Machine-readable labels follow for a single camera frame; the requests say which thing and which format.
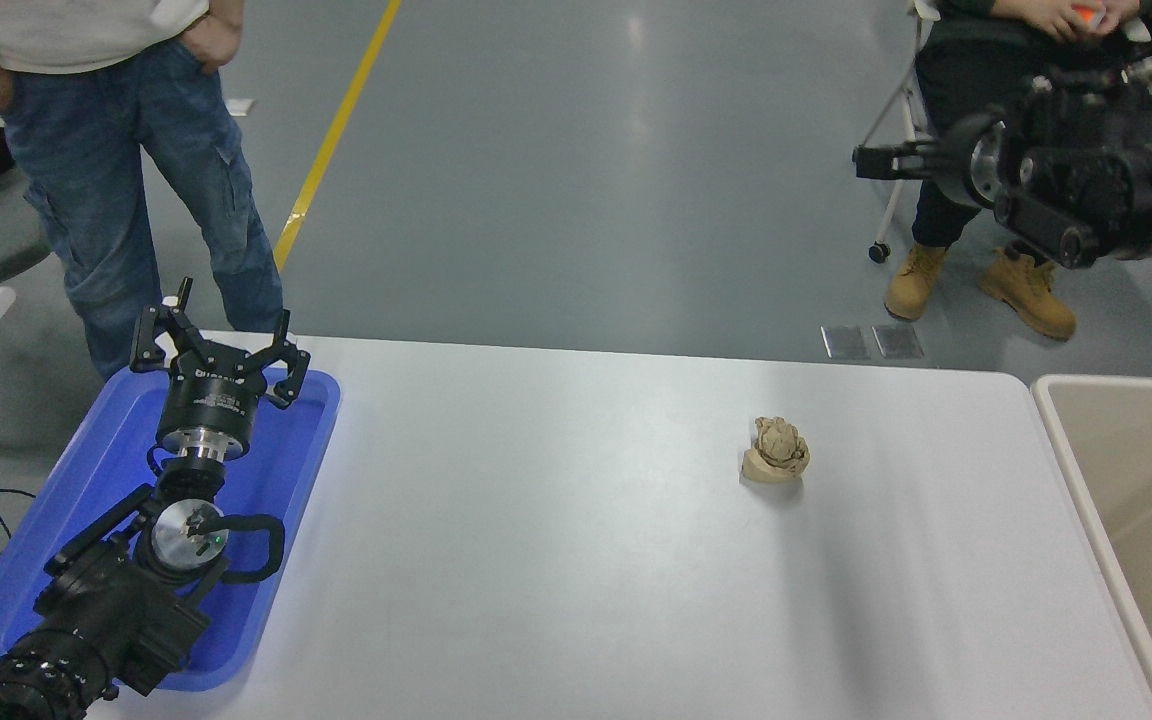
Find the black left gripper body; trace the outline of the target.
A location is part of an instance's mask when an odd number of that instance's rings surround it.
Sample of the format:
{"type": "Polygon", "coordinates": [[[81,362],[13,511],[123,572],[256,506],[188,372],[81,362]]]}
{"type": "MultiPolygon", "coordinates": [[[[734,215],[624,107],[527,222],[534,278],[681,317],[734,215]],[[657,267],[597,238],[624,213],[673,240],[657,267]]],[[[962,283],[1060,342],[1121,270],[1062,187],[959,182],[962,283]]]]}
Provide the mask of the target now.
{"type": "Polygon", "coordinates": [[[156,441],[177,445],[189,429],[215,430],[233,445],[253,433],[259,400],[268,384],[242,348],[210,344],[179,351],[168,365],[169,386],[156,441]]]}

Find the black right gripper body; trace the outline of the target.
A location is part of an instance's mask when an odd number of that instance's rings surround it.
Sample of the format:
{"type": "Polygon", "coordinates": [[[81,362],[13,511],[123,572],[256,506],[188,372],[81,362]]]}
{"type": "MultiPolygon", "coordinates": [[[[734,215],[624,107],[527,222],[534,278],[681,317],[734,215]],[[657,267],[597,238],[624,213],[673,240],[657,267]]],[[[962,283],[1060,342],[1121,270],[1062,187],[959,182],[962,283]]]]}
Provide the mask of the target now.
{"type": "Polygon", "coordinates": [[[993,209],[998,194],[998,115],[978,111],[940,138],[934,181],[948,200],[965,209],[993,209]]]}

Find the person's left hand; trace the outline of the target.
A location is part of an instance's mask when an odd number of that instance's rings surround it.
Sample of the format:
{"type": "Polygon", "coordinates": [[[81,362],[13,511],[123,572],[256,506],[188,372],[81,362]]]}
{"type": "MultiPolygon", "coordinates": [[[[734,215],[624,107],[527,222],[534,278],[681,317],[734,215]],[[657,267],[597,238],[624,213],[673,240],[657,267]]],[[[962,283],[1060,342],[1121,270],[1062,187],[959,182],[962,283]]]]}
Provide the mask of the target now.
{"type": "Polygon", "coordinates": [[[200,65],[202,74],[215,73],[236,56],[243,18],[243,1],[210,1],[200,18],[180,32],[180,44],[200,65]]]}

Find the person's right hand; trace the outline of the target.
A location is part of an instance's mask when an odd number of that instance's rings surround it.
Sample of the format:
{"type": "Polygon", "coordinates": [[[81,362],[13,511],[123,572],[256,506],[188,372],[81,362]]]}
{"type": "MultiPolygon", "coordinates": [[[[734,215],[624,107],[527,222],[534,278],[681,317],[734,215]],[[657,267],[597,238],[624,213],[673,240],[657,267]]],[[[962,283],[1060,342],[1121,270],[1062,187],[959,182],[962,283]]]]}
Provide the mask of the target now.
{"type": "Polygon", "coordinates": [[[1139,1],[1015,1],[1016,18],[1060,41],[1102,38],[1137,18],[1139,1]]]}

